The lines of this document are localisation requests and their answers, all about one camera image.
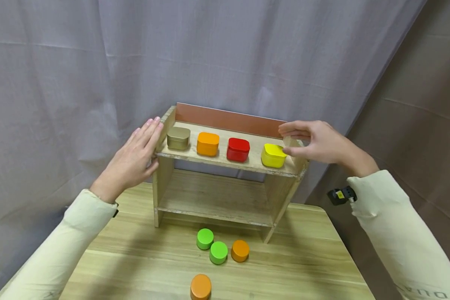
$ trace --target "red container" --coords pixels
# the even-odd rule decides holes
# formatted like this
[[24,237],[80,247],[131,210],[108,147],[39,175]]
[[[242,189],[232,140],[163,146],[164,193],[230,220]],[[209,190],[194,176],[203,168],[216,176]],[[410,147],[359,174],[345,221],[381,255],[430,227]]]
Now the red container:
[[232,161],[243,163],[248,158],[250,143],[247,140],[231,137],[228,139],[226,158]]

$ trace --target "wrist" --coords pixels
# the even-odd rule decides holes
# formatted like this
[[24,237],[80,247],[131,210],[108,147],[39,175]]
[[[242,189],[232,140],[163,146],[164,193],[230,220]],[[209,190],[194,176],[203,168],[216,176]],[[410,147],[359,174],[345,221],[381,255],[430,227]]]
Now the wrist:
[[354,145],[354,150],[343,161],[342,166],[350,176],[367,177],[380,171],[375,160],[365,151]]
[[89,190],[103,202],[113,204],[125,189],[116,182],[113,182],[113,180],[108,180],[106,175],[102,173],[93,182]]

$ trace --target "cream jacket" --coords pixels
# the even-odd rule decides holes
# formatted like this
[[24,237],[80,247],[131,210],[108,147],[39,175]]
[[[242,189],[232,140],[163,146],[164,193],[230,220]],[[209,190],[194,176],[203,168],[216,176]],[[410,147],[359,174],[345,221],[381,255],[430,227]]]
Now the cream jacket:
[[[404,299],[450,299],[450,262],[408,196],[386,170],[350,177],[352,212]],[[1,300],[58,299],[86,248],[117,205],[83,190],[62,222],[20,269]]]

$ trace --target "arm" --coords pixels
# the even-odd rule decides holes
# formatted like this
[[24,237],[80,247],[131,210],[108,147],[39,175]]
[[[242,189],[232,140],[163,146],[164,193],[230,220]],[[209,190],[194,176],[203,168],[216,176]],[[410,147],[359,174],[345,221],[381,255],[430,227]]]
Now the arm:
[[352,214],[404,299],[450,299],[450,261],[386,170],[350,177]]
[[148,120],[117,151],[89,190],[82,190],[63,220],[23,265],[2,300],[58,299],[83,253],[117,211],[115,199],[142,183],[158,167],[147,168],[163,125]]
[[336,163],[351,174],[348,183],[357,194],[352,214],[404,299],[450,299],[450,261],[388,171],[328,123],[294,121],[279,132],[310,141],[285,148],[286,154]]

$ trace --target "finger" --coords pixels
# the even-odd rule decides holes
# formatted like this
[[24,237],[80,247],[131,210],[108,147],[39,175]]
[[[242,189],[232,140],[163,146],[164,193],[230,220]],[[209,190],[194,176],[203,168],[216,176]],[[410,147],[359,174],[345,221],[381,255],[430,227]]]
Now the finger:
[[155,131],[156,127],[160,123],[160,117],[155,117],[153,122],[150,123],[148,128],[145,130],[142,136],[140,136],[140,144],[142,144],[142,147],[145,147],[148,143],[150,137],[152,136],[153,132]]
[[294,140],[307,140],[307,141],[310,140],[309,135],[292,135],[291,138]]
[[285,147],[283,152],[291,157],[295,158],[307,158],[311,159],[311,148],[310,146],[306,147]]
[[310,136],[310,132],[308,131],[303,131],[303,130],[292,130],[289,132],[283,132],[281,133],[282,136],[292,136],[292,135],[306,135],[306,136]]
[[158,169],[158,158],[153,159],[150,166],[145,170],[145,178],[149,178],[152,176],[153,172],[155,172]]
[[145,124],[143,124],[142,128],[137,132],[137,137],[143,136],[143,134],[146,132],[150,124],[153,122],[153,119],[148,119]]
[[305,130],[310,132],[313,121],[293,121],[280,125],[278,127],[279,133],[287,133],[293,130]]
[[140,127],[138,127],[137,129],[135,129],[135,130],[133,131],[133,133],[130,135],[130,137],[128,138],[127,142],[125,142],[125,145],[124,145],[124,146],[130,144],[130,143],[133,141],[133,138],[137,135],[137,133],[138,133],[139,131],[140,131]]
[[145,145],[145,150],[148,153],[152,153],[155,150],[157,142],[160,139],[160,133],[162,132],[163,127],[164,127],[163,123],[158,123],[155,131],[152,133],[152,136],[150,136],[148,143]]

